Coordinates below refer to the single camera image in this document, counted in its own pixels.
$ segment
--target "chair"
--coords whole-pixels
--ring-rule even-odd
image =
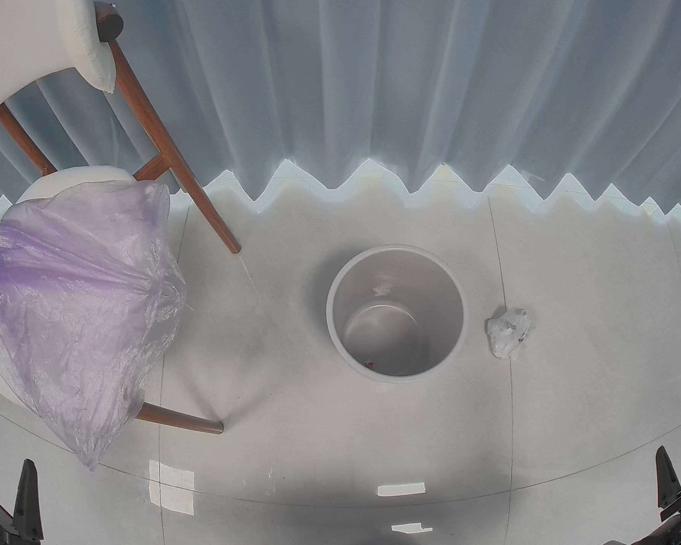
[[[157,179],[171,169],[227,248],[233,254],[238,253],[238,242],[191,173],[116,42],[122,30],[123,19],[115,6],[101,2],[0,0],[0,123],[43,176],[18,201],[51,197],[87,181]],[[5,105],[4,100],[22,87],[64,68],[76,68],[90,85],[106,92],[111,92],[115,84],[125,97],[158,151],[133,176],[109,166],[57,171]],[[0,393],[22,405],[1,377]],[[148,403],[136,417],[187,430],[214,434],[224,431],[221,422]]]

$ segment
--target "wooden chair frame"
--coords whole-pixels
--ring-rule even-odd
[[[191,199],[194,200],[200,212],[204,214],[207,221],[219,235],[219,238],[227,245],[229,251],[237,254],[240,248],[239,243],[215,210],[197,178],[191,173],[189,165],[187,165],[187,162],[171,139],[169,132],[164,127],[161,119],[159,119],[159,115],[154,110],[149,98],[144,93],[144,89],[129,66],[126,57],[124,57],[123,52],[118,46],[118,42],[116,42],[116,38],[123,30],[123,19],[113,5],[106,4],[105,2],[96,2],[95,6],[96,28],[99,33],[99,40],[109,43],[116,64],[116,87],[126,99],[128,107],[134,113],[136,119],[158,151],[153,159],[149,160],[134,174],[134,177],[137,180],[157,179],[168,169],[171,169],[179,184],[191,196]],[[55,166],[45,157],[33,140],[30,139],[30,136],[18,123],[5,103],[0,105],[0,123],[43,176],[55,173]],[[145,403],[141,407],[141,411],[136,418],[186,430],[205,431],[211,434],[221,434],[224,431],[222,422],[196,418],[149,403]]]

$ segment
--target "bucket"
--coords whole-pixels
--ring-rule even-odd
[[[390,244],[362,252],[328,293],[330,338],[356,371],[412,382],[439,371],[461,347],[467,301],[452,270],[432,253]]]

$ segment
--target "crumpled plastic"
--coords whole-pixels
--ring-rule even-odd
[[[527,337],[532,322],[524,309],[510,309],[487,321],[491,354],[497,359],[517,359],[518,347]]]
[[[164,184],[87,182],[0,222],[0,376],[89,468],[179,327],[168,214]]]

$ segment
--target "curtain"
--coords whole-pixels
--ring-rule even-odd
[[[256,198],[290,159],[329,188],[366,158],[410,192],[440,163],[481,191],[508,164],[543,198],[681,204],[681,0],[103,0],[202,184]],[[58,168],[135,171],[154,148],[73,70],[9,108]],[[0,195],[35,178],[0,128]]]

